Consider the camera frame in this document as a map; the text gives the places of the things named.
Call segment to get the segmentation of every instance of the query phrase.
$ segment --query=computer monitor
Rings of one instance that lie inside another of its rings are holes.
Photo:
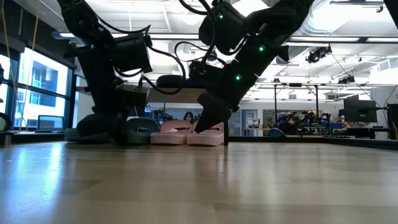
[[[344,116],[344,109],[338,110],[338,117]]]
[[[63,131],[63,117],[39,115],[37,122],[38,131]]]
[[[346,121],[376,123],[376,102],[371,100],[344,100]]]

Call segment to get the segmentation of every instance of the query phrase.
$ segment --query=pipe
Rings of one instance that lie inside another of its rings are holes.
[[[352,7],[330,3],[331,0],[315,0],[306,20],[294,35],[329,35],[355,15]]]
[[[317,105],[317,118],[319,118],[319,97],[318,97],[318,86],[315,85],[315,104]]]
[[[330,1],[330,4],[342,5],[342,6],[380,6],[384,1]]]
[[[276,87],[277,85],[274,86],[274,94],[275,94],[275,127],[277,127],[277,123],[278,123],[278,110],[277,110],[277,100],[276,100]]]

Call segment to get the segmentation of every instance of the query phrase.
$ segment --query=black cable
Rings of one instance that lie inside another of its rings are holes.
[[[202,50],[202,51],[207,51],[207,50],[208,50],[208,49],[204,49],[203,47],[199,47],[199,46],[197,46],[197,45],[195,45],[195,44],[193,44],[193,43],[191,43],[191,42],[188,42],[188,41],[181,41],[181,42],[178,42],[178,43],[175,45],[175,47],[174,47],[174,54],[175,54],[175,56],[176,56],[180,61],[182,61],[182,62],[192,62],[192,61],[194,61],[194,60],[202,59],[203,57],[198,57],[198,58],[194,58],[194,59],[190,59],[190,60],[182,60],[182,59],[180,59],[180,57],[179,57],[178,54],[177,54],[177,49],[178,49],[178,47],[179,47],[181,44],[189,44],[189,45],[192,45],[192,46],[194,46],[194,47],[196,47],[196,48],[198,48],[199,50]]]
[[[142,73],[142,69],[140,69],[138,72],[136,72],[136,73],[134,73],[134,74],[131,74],[131,75],[128,75],[128,74],[125,74],[125,73],[123,73],[122,71],[120,71],[120,69],[119,69],[119,68],[116,68],[115,66],[114,66],[113,68],[114,68],[114,70],[116,71],[116,73],[118,73],[120,76],[122,76],[122,77],[124,77],[124,78],[132,78],[132,77],[135,77],[136,75]]]
[[[179,47],[181,44],[189,44],[189,45],[192,45],[192,46],[194,46],[194,47],[196,47],[196,48],[198,48],[199,50],[202,50],[202,51],[207,51],[207,50],[208,50],[208,49],[204,49],[203,47],[199,47],[199,46],[197,46],[197,45],[195,45],[195,44],[193,44],[193,43],[191,43],[191,42],[188,42],[188,41],[181,41],[181,42],[178,42],[178,43],[175,45],[175,47],[174,47],[174,54],[175,54],[175,56],[176,56],[180,61],[182,61],[182,62],[192,62],[192,61],[194,61],[194,60],[202,59],[203,57],[193,58],[193,59],[190,59],[190,60],[182,60],[182,59],[180,59],[180,57],[178,56],[178,53],[177,53],[177,49],[178,49],[178,47]],[[215,58],[217,61],[219,61],[220,63],[222,63],[223,65],[227,65],[227,63],[226,63],[224,60],[222,60],[222,59],[220,59],[220,58],[218,58],[218,57],[215,57],[215,56],[213,56],[213,55],[210,55],[209,57],[213,57],[213,58]]]
[[[240,51],[247,39],[248,39],[248,37],[245,37],[235,50],[228,52],[228,54],[226,54],[226,55],[231,56],[231,55],[236,54],[238,51]]]
[[[151,49],[152,51],[158,53],[158,54],[166,55],[166,56],[168,56],[168,57],[173,58],[173,59],[178,63],[178,65],[181,67],[181,70],[182,70],[182,80],[181,80],[181,82],[180,82],[180,86],[179,86],[176,90],[169,92],[169,91],[163,91],[163,90],[161,90],[159,87],[157,87],[155,84],[153,84],[152,81],[150,81],[147,77],[145,77],[145,76],[141,76],[141,77],[142,77],[153,89],[155,89],[156,91],[158,91],[158,92],[161,93],[161,94],[165,94],[165,95],[175,95],[175,94],[179,93],[179,92],[182,90],[182,88],[184,87],[185,80],[187,79],[187,74],[185,73],[185,68],[184,68],[184,66],[182,65],[181,61],[180,61],[176,56],[174,56],[174,55],[172,55],[172,54],[169,54],[169,53],[167,53],[167,52],[163,52],[163,51],[161,51],[161,50],[157,50],[157,49],[155,49],[155,48],[153,48],[153,47],[148,47],[148,48]]]
[[[138,87],[142,87],[142,80],[143,80],[143,78],[140,77],[140,79],[139,79],[139,81],[138,81]]]
[[[193,13],[198,14],[198,15],[207,16],[207,12],[206,11],[200,11],[200,10],[194,9],[190,5],[188,5],[184,0],[180,0],[180,3],[185,9],[188,9],[190,12],[193,12]]]
[[[333,53],[331,53],[331,56],[333,56],[333,58],[336,60],[337,64],[340,66],[340,68],[345,72],[345,74],[347,74],[348,76],[350,76],[350,74],[348,74],[348,72],[343,68],[343,66],[340,64],[340,62],[337,60],[337,58],[333,55]],[[365,94],[367,94],[368,97],[370,97],[370,99],[376,103],[376,105],[378,105],[379,108],[381,108],[380,104],[378,102],[376,102],[376,100],[374,100],[371,95],[369,93],[366,93],[366,91],[364,89],[362,89],[361,85],[359,85],[358,83],[354,82],[355,85],[357,85]],[[386,112],[384,111],[384,109],[382,109],[383,115],[384,115],[384,119],[386,120],[386,124],[388,125],[388,119],[386,116]]]
[[[202,58],[202,61],[199,63],[199,67],[203,66],[208,57],[211,54],[211,51],[214,49],[214,46],[216,45],[215,43],[215,24],[216,24],[216,16],[214,15],[213,11],[211,10],[210,6],[207,4],[207,2],[205,0],[199,0],[199,2],[203,5],[203,7],[206,9],[207,14],[211,20],[211,26],[213,27],[213,37],[211,39],[211,44],[209,46],[209,49],[207,50],[205,56]]]
[[[142,28],[142,29],[140,29],[140,30],[136,30],[136,31],[121,30],[121,29],[118,29],[118,28],[112,26],[111,24],[107,23],[104,19],[102,19],[99,15],[97,15],[97,13],[95,13],[95,15],[97,16],[97,18],[98,18],[103,24],[107,25],[107,26],[108,26],[109,28],[111,28],[112,30],[118,31],[118,32],[120,32],[120,33],[122,33],[122,34],[138,34],[138,33],[147,31],[147,30],[149,30],[149,28],[150,28],[150,25],[148,25],[147,27]]]

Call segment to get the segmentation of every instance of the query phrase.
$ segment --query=green led light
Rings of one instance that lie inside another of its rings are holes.
[[[265,49],[266,49],[266,47],[265,47],[264,45],[262,45],[262,46],[259,47],[259,51],[260,51],[260,52],[263,52]]]

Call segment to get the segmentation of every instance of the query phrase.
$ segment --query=cable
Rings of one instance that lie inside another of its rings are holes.
[[[398,141],[398,133],[397,133],[397,127],[396,127],[396,124],[394,124],[394,122],[392,122],[392,125],[394,126],[394,129],[396,130],[396,140]]]
[[[7,34],[7,22],[6,22],[6,15],[5,15],[5,11],[4,11],[4,6],[3,5],[1,6],[1,14],[2,14],[2,23],[3,23],[3,26],[4,26],[4,38],[5,38],[5,41],[6,41],[7,56],[10,59],[10,64],[11,64],[11,53],[10,53],[10,46],[9,46],[9,42],[8,42],[8,34]],[[14,70],[11,68],[10,71],[11,71],[11,78],[12,78],[12,86],[14,88],[14,96],[17,97],[18,96],[18,89],[17,89],[17,84],[16,84],[17,80],[16,80],[16,77],[15,77],[15,74],[14,74]],[[19,108],[19,111],[22,112],[21,104],[17,103],[17,106]],[[25,118],[23,116],[22,116],[22,119],[21,119],[21,126],[22,126],[22,122],[25,123],[26,130],[27,130],[27,123],[26,123],[26,120],[25,120]]]
[[[108,26],[109,28],[111,28],[112,30],[118,31],[118,32],[120,32],[120,33],[122,33],[122,34],[138,34],[138,33],[147,31],[147,30],[149,30],[149,28],[150,28],[150,25],[148,25],[147,27],[142,28],[142,29],[140,29],[140,30],[136,30],[136,31],[121,30],[121,29],[118,29],[118,28],[112,26],[111,24],[107,23],[107,22],[106,22],[104,19],[102,19],[97,13],[95,13],[95,16],[96,16],[103,24],[107,25],[107,26]]]
[[[216,42],[215,42],[215,35],[216,35],[216,34],[215,34],[215,32],[216,32],[216,30],[215,30],[216,16],[214,15],[213,11],[211,10],[210,6],[207,4],[207,2],[206,2],[205,0],[199,0],[199,2],[200,2],[200,3],[203,5],[203,7],[206,9],[207,14],[208,14],[208,16],[209,16],[209,18],[210,18],[210,21],[211,21],[211,26],[212,26],[212,28],[213,28],[213,37],[211,38],[211,44],[210,44],[209,49],[207,50],[205,56],[202,58],[202,61],[199,63],[199,67],[201,67],[201,66],[203,66],[203,65],[206,63],[208,57],[209,57],[210,54],[211,54],[211,51],[214,49],[214,46],[216,45]]]
[[[158,54],[166,55],[166,56],[168,56],[168,57],[173,58],[173,59],[178,63],[178,65],[179,65],[180,68],[181,68],[181,71],[182,71],[182,80],[181,80],[181,82],[180,82],[180,86],[179,86],[176,90],[169,92],[169,91],[163,91],[162,89],[160,89],[159,87],[157,87],[155,84],[152,83],[152,81],[150,81],[150,80],[149,80],[147,77],[145,77],[144,75],[142,75],[141,78],[144,79],[153,89],[155,89],[156,91],[158,91],[158,92],[161,93],[161,94],[165,94],[165,95],[175,95],[175,94],[179,93],[179,92],[182,90],[182,88],[184,87],[185,80],[187,79],[187,74],[186,74],[186,72],[185,72],[185,68],[184,68],[184,66],[182,65],[181,61],[180,61],[176,56],[174,56],[174,55],[172,55],[172,54],[169,54],[169,53],[167,53],[167,52],[163,52],[163,51],[161,51],[161,50],[157,50],[157,49],[155,49],[155,48],[153,48],[153,47],[148,47],[148,48],[151,49],[152,51],[158,53]]]
[[[178,53],[177,53],[177,49],[178,49],[178,47],[181,45],[181,44],[189,44],[189,45],[192,45],[192,46],[194,46],[194,47],[196,47],[196,48],[198,48],[199,50],[202,50],[202,51],[207,51],[208,49],[204,49],[203,47],[199,47],[199,46],[197,46],[197,45],[195,45],[195,44],[193,44],[193,43],[191,43],[191,42],[188,42],[188,41],[181,41],[181,42],[178,42],[176,45],[175,45],[175,47],[174,47],[174,54],[175,54],[175,56],[180,60],[180,61],[182,61],[182,62],[192,62],[192,61],[194,61],[194,60],[199,60],[199,59],[202,59],[203,57],[198,57],[198,58],[193,58],[193,59],[190,59],[190,60],[182,60],[182,59],[180,59],[180,57],[178,57]],[[224,60],[222,60],[222,59],[220,59],[220,58],[218,58],[218,57],[215,57],[215,56],[213,56],[213,55],[210,55],[209,56],[209,58],[215,58],[217,61],[219,61],[220,63],[222,63],[223,65],[227,65],[227,63],[224,61]]]
[[[386,102],[384,102],[384,104],[383,104],[384,107],[386,107],[388,99],[389,99],[389,98],[391,97],[391,95],[394,93],[394,91],[396,90],[397,86],[398,86],[398,85],[396,85],[396,86],[394,87],[394,89],[392,89],[390,95],[387,97]]]
[[[134,74],[131,74],[131,75],[128,75],[128,74],[125,74],[122,71],[120,71],[120,69],[116,68],[115,66],[113,68],[120,76],[122,76],[124,78],[132,78],[132,77],[135,77],[135,76],[139,75],[140,73],[142,73],[142,69],[140,69],[138,72],[136,72]]]
[[[193,44],[193,43],[191,43],[191,42],[188,42],[188,41],[181,41],[181,42],[178,42],[178,43],[175,45],[175,47],[174,47],[174,54],[175,54],[175,56],[176,56],[180,61],[182,61],[182,62],[192,62],[192,61],[194,61],[194,60],[202,59],[203,57],[198,57],[198,58],[194,58],[194,59],[190,59],[190,60],[182,60],[182,59],[180,59],[180,57],[179,57],[178,54],[177,54],[177,49],[178,49],[178,47],[179,47],[181,44],[189,44],[189,45],[192,45],[192,46],[194,46],[194,47],[196,47],[196,48],[198,48],[199,50],[202,50],[202,51],[207,51],[207,50],[208,50],[208,49],[204,49],[203,47],[199,47],[199,46],[197,46],[197,45],[195,45],[195,44]]]
[[[345,74],[349,75],[348,72],[343,68],[343,66],[341,66],[341,64],[340,64],[340,62],[337,60],[337,58],[333,55],[333,53],[331,53],[331,56],[333,56],[333,58],[336,60],[337,64],[338,64],[338,65],[340,66],[340,68],[345,72]],[[380,106],[380,104],[379,104],[378,102],[376,102],[376,100],[374,100],[374,99],[371,97],[371,95],[370,95],[369,93],[367,93],[364,89],[362,89],[361,85],[359,85],[359,84],[356,83],[356,82],[354,82],[354,83],[355,83],[355,85],[357,85],[365,94],[367,94],[367,96],[370,97],[370,99],[371,99],[373,102],[375,102],[376,105],[378,105],[378,107],[382,108],[382,107]],[[382,109],[382,110],[383,110],[382,112],[383,112],[383,115],[384,115],[384,119],[386,120],[386,124],[387,124],[387,127],[388,127],[388,119],[387,119],[387,116],[386,116],[386,112],[384,111],[384,109]]]
[[[188,5],[184,0],[179,0],[179,1],[180,1],[181,5],[185,9],[188,9],[190,12],[193,12],[193,13],[198,14],[198,15],[207,16],[207,12],[206,11],[200,11],[200,10],[194,9],[190,5]]]
[[[248,38],[249,38],[249,37],[244,37],[243,40],[241,41],[241,43],[236,47],[235,50],[233,50],[233,51],[231,51],[231,52],[228,52],[228,53],[225,54],[225,55],[231,56],[231,55],[236,54],[238,51],[240,51],[240,50],[242,49],[244,43],[246,43],[246,40],[247,40]]]

